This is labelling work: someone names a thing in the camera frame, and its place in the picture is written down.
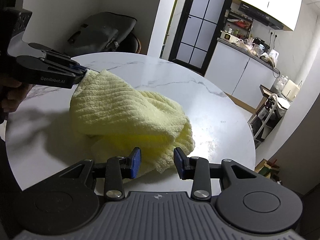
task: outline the ribbed gray panel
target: ribbed gray panel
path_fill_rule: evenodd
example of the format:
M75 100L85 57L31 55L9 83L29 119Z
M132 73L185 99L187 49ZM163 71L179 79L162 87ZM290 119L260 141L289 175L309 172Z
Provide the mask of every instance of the ribbed gray panel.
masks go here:
M253 236L223 223L207 202L186 192L131 192L120 202L104 205L89 225L63 236L39 236L23 231L14 240L299 240L294 231Z

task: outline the tabletop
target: tabletop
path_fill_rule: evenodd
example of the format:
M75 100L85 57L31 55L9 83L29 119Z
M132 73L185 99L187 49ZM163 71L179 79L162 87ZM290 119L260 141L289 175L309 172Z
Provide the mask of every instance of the tabletop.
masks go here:
M166 60L145 55L105 52L73 58L81 65L109 70L138 90L156 91L178 102L192 125L195 149L190 156L221 163L229 158L254 169L255 148L250 128L229 97L197 73ZM22 189L88 157L85 142L71 130L72 89L35 86L15 113L9 114L6 148L13 174ZM212 194L220 193L212 179ZM96 192L103 192L97 182ZM191 180L180 180L175 168L156 171L124 184L129 191L186 191Z

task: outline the yellow towel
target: yellow towel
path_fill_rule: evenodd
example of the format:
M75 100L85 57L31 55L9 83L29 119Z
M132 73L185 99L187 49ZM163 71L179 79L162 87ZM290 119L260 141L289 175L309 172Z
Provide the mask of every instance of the yellow towel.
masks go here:
M140 147L138 176L173 165L173 149L194 149L191 124L182 107L159 93L138 91L118 76L88 70L70 103L72 127L92 138L96 162L129 155Z

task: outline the black range hood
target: black range hood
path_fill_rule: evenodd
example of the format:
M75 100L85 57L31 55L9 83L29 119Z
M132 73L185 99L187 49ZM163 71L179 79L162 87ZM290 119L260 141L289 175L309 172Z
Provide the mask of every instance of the black range hood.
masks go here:
M284 25L281 22L250 4L241 2L239 11L242 11L247 16L252 17L258 22L264 24L265 26L269 26L275 30L282 30L284 27Z

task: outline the black door frame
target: black door frame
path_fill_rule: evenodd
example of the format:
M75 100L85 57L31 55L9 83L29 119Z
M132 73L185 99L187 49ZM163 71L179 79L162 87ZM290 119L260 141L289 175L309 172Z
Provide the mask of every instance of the black door frame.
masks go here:
M176 59L176 56L178 54L178 50L179 50L179 47L180 47L180 43L181 43L181 40L182 40L182 36L183 36L184 30L185 30L186 25L187 25L187 20L188 20L189 14L190 14L192 3L193 3L193 0L186 0L186 2L184 4L183 10L182 10L182 14L181 14L181 17L180 17L180 20L179 20L177 32L176 32L176 35L174 37L173 45L172 45L171 52L170 52L170 55L169 55L169 61L172 61L172 62L177 63L179 65L182 65L182 66L184 66L186 68L189 68L189 69L199 73L200 75L204 76L204 74L207 71L207 68L209 66L210 60L212 58L212 55L214 53L215 47L217 45L217 42L218 42L217 38L219 38L221 36L220 31L222 30L222 28L224 26L225 12L226 12L227 9L229 9L231 7L232 0L225 0L224 4L222 6L221 13L220 13L220 16L219 16L219 20L217 22L216 29L215 29L215 31L213 33L212 40L210 42L207 54L206 54L206 56L204 58L204 61L202 63L201 68L195 67L195 66L193 66L193 65L191 65L189 63L186 63L186 62L183 62L181 60Z

